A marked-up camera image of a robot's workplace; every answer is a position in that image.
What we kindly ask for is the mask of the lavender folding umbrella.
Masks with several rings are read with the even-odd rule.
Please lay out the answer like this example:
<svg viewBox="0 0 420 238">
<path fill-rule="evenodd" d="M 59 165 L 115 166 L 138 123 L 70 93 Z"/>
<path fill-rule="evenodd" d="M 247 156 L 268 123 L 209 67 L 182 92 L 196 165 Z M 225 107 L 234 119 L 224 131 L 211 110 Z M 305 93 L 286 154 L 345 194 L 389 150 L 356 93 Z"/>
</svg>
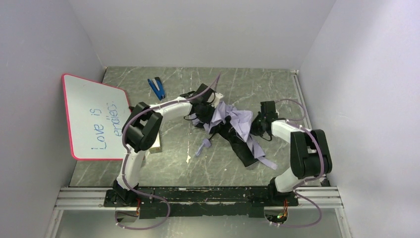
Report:
<svg viewBox="0 0 420 238">
<path fill-rule="evenodd" d="M 193 122 L 195 114 L 185 116 L 184 119 Z M 266 158 L 264 150 L 250 134 L 252 119 L 253 113 L 251 111 L 239 110 L 235 106 L 222 101 L 215 108 L 210 123 L 210 128 L 214 131 L 205 131 L 211 137 L 219 134 L 227 140 L 244 167 L 247 168 L 260 162 L 276 170 L 278 165 Z"/>
</svg>

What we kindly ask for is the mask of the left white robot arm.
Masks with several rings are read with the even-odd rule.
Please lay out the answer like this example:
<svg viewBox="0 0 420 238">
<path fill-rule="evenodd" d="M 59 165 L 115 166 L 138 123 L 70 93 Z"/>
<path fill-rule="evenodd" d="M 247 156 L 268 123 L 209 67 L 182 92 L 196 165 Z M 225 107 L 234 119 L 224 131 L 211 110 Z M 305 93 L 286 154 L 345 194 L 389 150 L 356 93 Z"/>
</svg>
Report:
<svg viewBox="0 0 420 238">
<path fill-rule="evenodd" d="M 119 175 L 112 189 L 107 192 L 106 202 L 131 206 L 148 197 L 138 190 L 139 171 L 146 152 L 156 141 L 161 124 L 165 120 L 181 119 L 195 114 L 211 118 L 223 96 L 202 84 L 196 91 L 182 94 L 174 100 L 148 105 L 139 102 L 133 107 L 122 129 L 122 142 L 126 150 Z"/>
</svg>

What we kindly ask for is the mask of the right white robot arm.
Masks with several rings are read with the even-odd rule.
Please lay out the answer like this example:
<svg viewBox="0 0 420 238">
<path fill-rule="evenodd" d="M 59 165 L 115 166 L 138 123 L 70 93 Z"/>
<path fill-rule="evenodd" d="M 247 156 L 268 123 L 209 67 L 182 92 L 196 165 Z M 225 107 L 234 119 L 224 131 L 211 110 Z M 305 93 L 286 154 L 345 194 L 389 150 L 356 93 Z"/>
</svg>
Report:
<svg viewBox="0 0 420 238">
<path fill-rule="evenodd" d="M 267 134 L 267 141 L 280 138 L 290 146 L 290 167 L 270 181 L 268 190 L 272 195 L 291 193 L 305 182 L 332 171 L 325 132 L 280 118 L 275 101 L 261 102 L 261 110 L 252 122 L 250 133 L 261 138 Z"/>
</svg>

